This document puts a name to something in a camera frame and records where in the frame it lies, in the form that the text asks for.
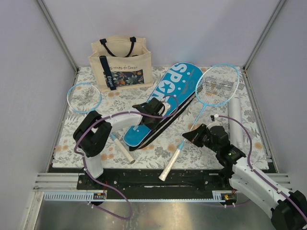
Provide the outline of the blue sport racket cover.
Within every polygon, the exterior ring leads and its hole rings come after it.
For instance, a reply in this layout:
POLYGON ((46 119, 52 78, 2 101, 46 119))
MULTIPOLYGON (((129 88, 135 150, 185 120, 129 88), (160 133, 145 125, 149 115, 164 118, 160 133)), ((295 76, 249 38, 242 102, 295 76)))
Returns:
POLYGON ((147 127, 143 121, 137 126, 131 126, 123 138, 130 151, 151 144, 184 112, 195 98, 195 86, 202 75, 199 67, 186 62, 174 64, 167 71, 146 102, 152 98, 161 101, 163 97, 167 97, 167 102, 171 104, 171 113, 178 110, 175 115, 163 119, 157 127, 147 127))

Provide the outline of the white shuttlecock tube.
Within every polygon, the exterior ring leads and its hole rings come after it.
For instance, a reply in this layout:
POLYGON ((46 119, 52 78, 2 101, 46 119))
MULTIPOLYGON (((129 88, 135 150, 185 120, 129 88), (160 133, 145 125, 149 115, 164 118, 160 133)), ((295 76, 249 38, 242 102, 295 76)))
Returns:
MULTIPOLYGON (((242 122, 241 102, 239 93, 236 93, 228 102, 228 116, 237 120, 240 123, 242 122)), ((229 120, 229 132, 230 142, 242 150, 244 148, 244 137, 243 129, 241 128, 241 126, 237 122, 229 120)))

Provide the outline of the blue badminton racket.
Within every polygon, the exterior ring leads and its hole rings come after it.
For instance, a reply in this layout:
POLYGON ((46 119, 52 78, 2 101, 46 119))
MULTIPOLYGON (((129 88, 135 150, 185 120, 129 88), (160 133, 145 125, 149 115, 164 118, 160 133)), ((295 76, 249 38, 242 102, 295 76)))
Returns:
POLYGON ((86 115, 101 104, 102 94, 94 85, 81 82, 68 90, 66 99, 72 112, 86 115))
POLYGON ((226 104, 235 95, 239 86, 239 70, 231 64, 221 63, 207 69, 195 86, 195 95, 201 108, 197 110, 191 131, 207 107, 226 104))

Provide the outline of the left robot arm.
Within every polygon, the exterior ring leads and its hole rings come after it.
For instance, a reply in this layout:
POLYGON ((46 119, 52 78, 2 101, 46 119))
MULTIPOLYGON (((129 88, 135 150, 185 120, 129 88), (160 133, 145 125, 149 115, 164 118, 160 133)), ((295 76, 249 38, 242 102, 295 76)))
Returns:
POLYGON ((111 134, 132 126, 145 126, 155 130, 162 120, 175 114, 166 114, 169 111, 166 106, 169 98, 170 95, 161 99, 154 97, 149 102, 137 104, 128 111, 106 116, 93 110, 85 117, 73 133, 76 142, 74 152, 81 155, 84 170, 89 175, 87 183, 93 189, 99 189, 104 185, 100 153, 111 134))

